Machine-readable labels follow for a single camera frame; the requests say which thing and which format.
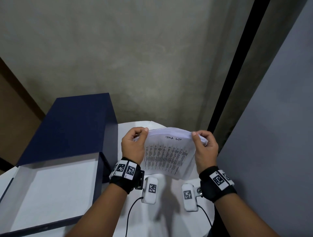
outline wire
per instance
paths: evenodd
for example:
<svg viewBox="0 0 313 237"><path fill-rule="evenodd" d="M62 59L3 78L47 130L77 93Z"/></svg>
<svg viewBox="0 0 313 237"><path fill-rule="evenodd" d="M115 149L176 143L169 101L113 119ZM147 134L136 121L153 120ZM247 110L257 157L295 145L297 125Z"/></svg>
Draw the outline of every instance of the wire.
<svg viewBox="0 0 313 237"><path fill-rule="evenodd" d="M127 216L126 235L125 235L125 237L127 237L129 214L131 213L131 209L133 208L134 204L135 204L138 200L140 200L140 199L143 199L143 197L137 198L136 201L132 204L131 208L129 209L128 216Z"/></svg>
<svg viewBox="0 0 313 237"><path fill-rule="evenodd" d="M205 215L207 216L207 218L208 218L208 220L209 220L209 222L210 222L210 226L211 226L211 228L212 228L211 221L210 221L210 219L209 219L207 213L205 212L205 210L204 210L200 205L197 205L197 207L200 207L200 208L204 211Z"/></svg>

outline person's left hand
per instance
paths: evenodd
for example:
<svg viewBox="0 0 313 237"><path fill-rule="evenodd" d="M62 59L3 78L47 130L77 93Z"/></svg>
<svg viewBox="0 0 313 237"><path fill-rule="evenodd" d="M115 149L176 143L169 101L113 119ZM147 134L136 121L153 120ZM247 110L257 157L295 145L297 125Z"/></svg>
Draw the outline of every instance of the person's left hand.
<svg viewBox="0 0 313 237"><path fill-rule="evenodd" d="M133 141L136 134L140 134L138 141ZM126 133L122 138L122 154L138 165L141 164L143 157L145 156L145 141L148 136L149 129L144 127L136 127Z"/></svg>

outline gray partition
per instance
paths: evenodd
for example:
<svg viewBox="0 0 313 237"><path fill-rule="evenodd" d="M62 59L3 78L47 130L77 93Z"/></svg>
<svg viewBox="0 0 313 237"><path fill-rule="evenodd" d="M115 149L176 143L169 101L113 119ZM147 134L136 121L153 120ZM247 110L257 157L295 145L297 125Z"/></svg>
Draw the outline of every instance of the gray partition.
<svg viewBox="0 0 313 237"><path fill-rule="evenodd" d="M313 1L307 1L218 157L281 236L313 236Z"/></svg>

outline person's left forearm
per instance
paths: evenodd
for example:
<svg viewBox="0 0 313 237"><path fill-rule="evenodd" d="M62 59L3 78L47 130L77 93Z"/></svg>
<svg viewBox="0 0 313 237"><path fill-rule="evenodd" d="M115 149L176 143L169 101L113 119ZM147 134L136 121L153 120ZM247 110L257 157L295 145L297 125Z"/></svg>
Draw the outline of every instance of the person's left forearm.
<svg viewBox="0 0 313 237"><path fill-rule="evenodd" d="M113 236L126 197L125 190L115 184L109 184L66 237Z"/></svg>

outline forearm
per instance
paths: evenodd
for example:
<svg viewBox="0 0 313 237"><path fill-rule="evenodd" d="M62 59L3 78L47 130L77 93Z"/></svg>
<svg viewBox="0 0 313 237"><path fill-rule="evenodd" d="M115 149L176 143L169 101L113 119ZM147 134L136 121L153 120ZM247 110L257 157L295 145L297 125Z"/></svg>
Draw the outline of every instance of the forearm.
<svg viewBox="0 0 313 237"><path fill-rule="evenodd" d="M126 191L109 184L66 237L113 236L126 197Z"/></svg>
<svg viewBox="0 0 313 237"><path fill-rule="evenodd" d="M231 237L278 237L237 194L225 195L214 204Z"/></svg>

